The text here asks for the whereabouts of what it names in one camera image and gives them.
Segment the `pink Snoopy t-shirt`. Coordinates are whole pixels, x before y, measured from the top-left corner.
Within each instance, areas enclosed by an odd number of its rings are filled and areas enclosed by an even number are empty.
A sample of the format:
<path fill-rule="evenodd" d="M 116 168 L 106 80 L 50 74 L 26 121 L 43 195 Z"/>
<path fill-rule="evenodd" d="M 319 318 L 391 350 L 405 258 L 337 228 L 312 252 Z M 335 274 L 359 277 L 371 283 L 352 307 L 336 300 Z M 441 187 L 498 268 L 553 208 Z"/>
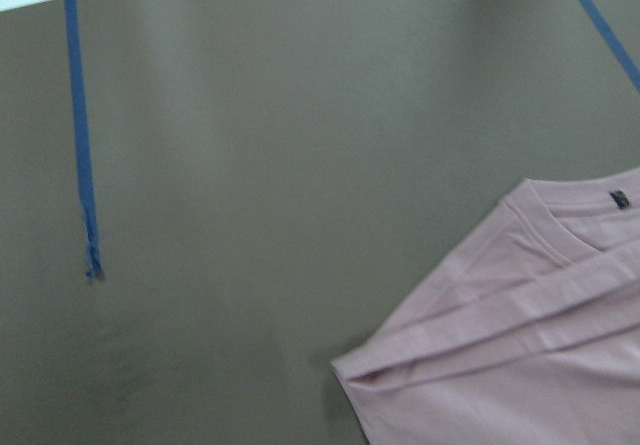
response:
<path fill-rule="evenodd" d="M 333 371 L 372 444 L 639 440 L 639 173 L 527 179 Z"/>

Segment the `brown paper table cover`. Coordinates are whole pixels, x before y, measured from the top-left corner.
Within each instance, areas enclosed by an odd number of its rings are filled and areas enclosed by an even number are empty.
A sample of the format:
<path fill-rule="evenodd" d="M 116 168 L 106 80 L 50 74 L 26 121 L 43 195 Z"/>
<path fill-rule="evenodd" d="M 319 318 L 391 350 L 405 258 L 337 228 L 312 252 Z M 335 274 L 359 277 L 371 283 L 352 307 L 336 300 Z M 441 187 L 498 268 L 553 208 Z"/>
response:
<path fill-rule="evenodd" d="M 78 0 L 1 16 L 1 440 L 361 444 L 330 369 L 523 178 L 639 163 L 577 0 Z"/>

